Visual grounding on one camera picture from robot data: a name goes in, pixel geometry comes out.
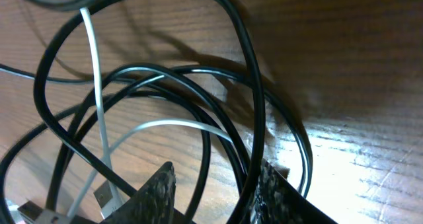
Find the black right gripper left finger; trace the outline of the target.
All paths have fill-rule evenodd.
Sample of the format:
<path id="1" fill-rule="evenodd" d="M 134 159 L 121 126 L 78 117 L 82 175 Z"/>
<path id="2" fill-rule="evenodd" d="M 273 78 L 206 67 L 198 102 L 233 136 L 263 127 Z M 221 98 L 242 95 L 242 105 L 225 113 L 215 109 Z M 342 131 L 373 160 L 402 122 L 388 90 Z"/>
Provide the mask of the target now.
<path id="1" fill-rule="evenodd" d="M 109 182 L 98 188 L 98 204 L 105 224 L 183 224 L 192 221 L 174 208 L 176 176 L 173 164 L 165 162 L 123 205 L 112 200 Z"/>

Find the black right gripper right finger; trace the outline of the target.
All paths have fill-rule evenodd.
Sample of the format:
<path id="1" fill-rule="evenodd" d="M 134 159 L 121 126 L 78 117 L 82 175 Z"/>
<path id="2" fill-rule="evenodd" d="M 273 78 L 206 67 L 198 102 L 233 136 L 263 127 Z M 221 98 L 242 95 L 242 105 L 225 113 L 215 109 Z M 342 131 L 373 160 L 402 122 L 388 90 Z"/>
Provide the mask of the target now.
<path id="1" fill-rule="evenodd" d="M 308 202 L 267 161 L 263 160 L 254 195 L 247 206 L 245 223 L 335 224 Z"/>

